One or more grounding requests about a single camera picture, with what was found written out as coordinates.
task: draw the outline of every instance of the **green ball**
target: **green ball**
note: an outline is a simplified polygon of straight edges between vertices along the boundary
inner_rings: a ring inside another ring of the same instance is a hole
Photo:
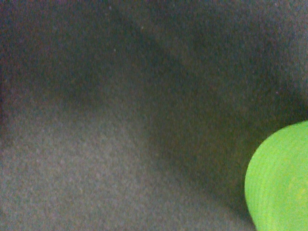
[[[258,231],[308,231],[308,121],[275,132],[258,147],[245,197]]]

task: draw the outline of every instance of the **gray carpet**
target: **gray carpet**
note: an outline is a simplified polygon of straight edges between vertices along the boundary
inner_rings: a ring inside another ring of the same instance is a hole
[[[0,229],[254,230],[249,160],[308,119],[266,4],[5,4]]]

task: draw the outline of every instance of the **gray fabric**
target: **gray fabric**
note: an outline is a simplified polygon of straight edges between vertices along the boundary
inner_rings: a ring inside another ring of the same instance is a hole
[[[308,118],[305,7],[7,4],[1,230],[253,230],[249,160]]]

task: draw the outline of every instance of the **green object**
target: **green object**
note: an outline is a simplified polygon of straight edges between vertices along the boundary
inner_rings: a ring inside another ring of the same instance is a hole
[[[258,147],[245,197],[258,231],[308,231],[308,121],[275,132]]]

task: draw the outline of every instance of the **gray surface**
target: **gray surface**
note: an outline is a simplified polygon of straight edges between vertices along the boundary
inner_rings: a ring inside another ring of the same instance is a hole
[[[6,5],[1,229],[253,230],[249,159],[307,119],[306,16],[110,2]]]
[[[151,145],[131,73],[112,73],[95,112],[21,95],[3,150],[2,230],[253,230]]]

